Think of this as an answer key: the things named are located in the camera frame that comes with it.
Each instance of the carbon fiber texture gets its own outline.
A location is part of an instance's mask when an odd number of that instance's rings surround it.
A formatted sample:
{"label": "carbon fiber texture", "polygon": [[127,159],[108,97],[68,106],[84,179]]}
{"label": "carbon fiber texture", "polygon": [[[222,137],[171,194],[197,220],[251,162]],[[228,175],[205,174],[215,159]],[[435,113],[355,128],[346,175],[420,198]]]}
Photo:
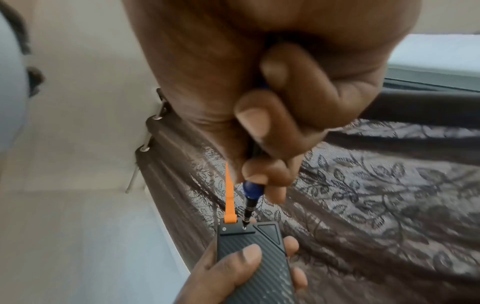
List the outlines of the carbon fiber texture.
{"label": "carbon fiber texture", "polygon": [[225,303],[295,304],[295,292],[285,253],[262,233],[219,236],[217,258],[221,259],[251,244],[258,244],[262,250],[260,268]]}

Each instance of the hand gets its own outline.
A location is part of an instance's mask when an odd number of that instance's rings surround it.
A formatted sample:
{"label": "hand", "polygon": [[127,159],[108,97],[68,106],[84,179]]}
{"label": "hand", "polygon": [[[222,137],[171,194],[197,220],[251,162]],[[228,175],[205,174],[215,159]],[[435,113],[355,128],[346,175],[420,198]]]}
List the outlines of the hand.
{"label": "hand", "polygon": [[[291,236],[284,238],[283,243],[288,256],[299,249],[298,241]],[[258,245],[250,245],[218,263],[216,259],[217,241],[213,241],[195,265],[174,304],[222,303],[255,273],[262,260],[262,251]],[[296,290],[307,288],[307,277],[301,269],[293,268],[290,273]]]}
{"label": "hand", "polygon": [[[124,0],[175,111],[244,179],[285,199],[303,154],[379,93],[421,0]],[[267,33],[287,43],[265,52]],[[252,90],[258,70],[271,90]],[[253,137],[269,156],[248,160]]]}

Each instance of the black case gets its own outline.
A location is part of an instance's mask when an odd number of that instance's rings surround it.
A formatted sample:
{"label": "black case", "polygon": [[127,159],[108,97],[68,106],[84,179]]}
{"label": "black case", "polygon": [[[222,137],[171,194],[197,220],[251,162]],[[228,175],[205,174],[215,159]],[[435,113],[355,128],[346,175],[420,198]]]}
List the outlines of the black case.
{"label": "black case", "polygon": [[236,224],[218,225],[217,261],[252,244],[261,248],[260,268],[225,303],[295,304],[295,290],[278,223],[251,223],[246,230],[240,220]]}

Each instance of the orange pull tab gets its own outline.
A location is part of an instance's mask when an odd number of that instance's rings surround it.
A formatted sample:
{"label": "orange pull tab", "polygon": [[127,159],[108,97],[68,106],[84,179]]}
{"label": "orange pull tab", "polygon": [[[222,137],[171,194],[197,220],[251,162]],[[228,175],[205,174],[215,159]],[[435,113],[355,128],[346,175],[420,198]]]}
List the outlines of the orange pull tab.
{"label": "orange pull tab", "polygon": [[225,224],[235,224],[237,222],[237,215],[235,214],[234,202],[234,182],[230,178],[229,165],[226,163],[225,173]]}

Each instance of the fingernail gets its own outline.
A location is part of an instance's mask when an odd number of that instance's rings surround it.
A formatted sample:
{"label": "fingernail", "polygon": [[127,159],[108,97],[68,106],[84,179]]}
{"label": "fingernail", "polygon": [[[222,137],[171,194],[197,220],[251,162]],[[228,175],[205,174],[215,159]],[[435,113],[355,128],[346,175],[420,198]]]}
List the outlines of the fingernail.
{"label": "fingernail", "polygon": [[289,78],[289,68],[283,62],[264,61],[260,63],[260,70],[271,87],[282,89]]}
{"label": "fingernail", "polygon": [[243,249],[243,257],[245,261],[250,264],[261,258],[262,250],[257,244],[250,245]]}
{"label": "fingernail", "polygon": [[270,116],[264,109],[248,109],[238,113],[236,118],[250,135],[256,139],[265,137],[270,131]]}
{"label": "fingernail", "polygon": [[264,174],[256,174],[246,178],[247,181],[257,185],[267,185],[269,183],[269,177]]}

